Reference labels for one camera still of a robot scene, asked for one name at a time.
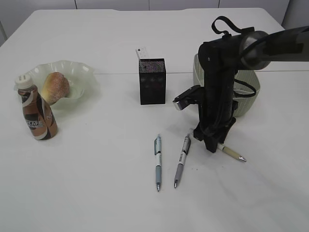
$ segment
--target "bottle cap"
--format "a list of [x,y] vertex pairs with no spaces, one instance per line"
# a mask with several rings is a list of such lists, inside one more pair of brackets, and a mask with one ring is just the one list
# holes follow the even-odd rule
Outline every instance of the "bottle cap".
[[15,84],[18,89],[26,89],[33,85],[33,80],[30,75],[21,75],[15,79]]

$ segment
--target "coffee bottle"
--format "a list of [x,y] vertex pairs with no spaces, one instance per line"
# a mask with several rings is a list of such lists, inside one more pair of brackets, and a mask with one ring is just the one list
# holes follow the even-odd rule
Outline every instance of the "coffee bottle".
[[57,124],[49,104],[40,96],[38,88],[29,75],[15,79],[21,96],[24,118],[37,140],[46,140],[57,134]]

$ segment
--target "pen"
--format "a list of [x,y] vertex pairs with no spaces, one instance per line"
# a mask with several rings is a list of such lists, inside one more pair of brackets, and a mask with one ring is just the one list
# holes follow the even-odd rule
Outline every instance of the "pen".
[[190,134],[187,134],[187,136],[184,139],[183,149],[180,153],[180,158],[179,158],[179,162],[178,162],[178,166],[177,166],[177,170],[176,170],[176,175],[175,175],[175,179],[174,179],[174,187],[175,188],[177,188],[177,185],[179,184],[180,179],[182,177],[183,166],[184,166],[185,158],[186,158],[186,156],[188,155],[188,152],[189,152],[190,144],[191,144]]
[[243,156],[238,154],[236,151],[233,151],[231,148],[228,148],[224,144],[218,143],[218,149],[228,154],[229,156],[233,157],[236,160],[247,162],[247,160]]
[[158,192],[161,188],[162,182],[162,153],[161,153],[161,136],[158,134],[157,138],[154,141],[154,155],[156,159],[156,167],[155,167],[155,183],[156,189]]

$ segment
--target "white wall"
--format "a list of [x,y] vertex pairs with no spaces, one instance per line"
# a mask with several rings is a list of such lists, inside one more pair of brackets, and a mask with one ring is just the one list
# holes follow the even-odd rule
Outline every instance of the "white wall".
[[1,34],[1,32],[0,32],[0,47],[1,47],[1,45],[4,43],[4,38],[3,38],[3,36],[2,36],[2,34]]
[[218,8],[219,5],[219,0],[150,0],[149,2],[151,11]]
[[0,0],[0,20],[8,37],[36,10],[75,9],[74,0]]
[[220,8],[259,7],[265,9],[278,23],[282,23],[289,0],[220,0]]
[[309,26],[309,0],[290,0],[282,26],[285,29]]
[[76,0],[77,9],[148,11],[149,0]]

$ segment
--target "light green basket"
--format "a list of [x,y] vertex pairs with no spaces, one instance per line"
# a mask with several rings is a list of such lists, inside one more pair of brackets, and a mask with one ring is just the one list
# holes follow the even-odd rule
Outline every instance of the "light green basket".
[[[239,70],[238,74],[235,76],[236,79],[240,81],[247,82],[249,85],[253,86],[256,89],[256,95],[251,98],[236,98],[234,100],[238,101],[238,109],[234,111],[233,116],[239,117],[243,116],[253,105],[259,91],[260,91],[260,82],[257,79],[257,76],[252,70]],[[197,54],[194,56],[194,65],[193,65],[193,83],[194,85],[204,86],[204,70],[202,69]],[[243,86],[238,83],[234,83],[234,90],[239,94],[250,94],[253,93],[252,90],[246,86]]]

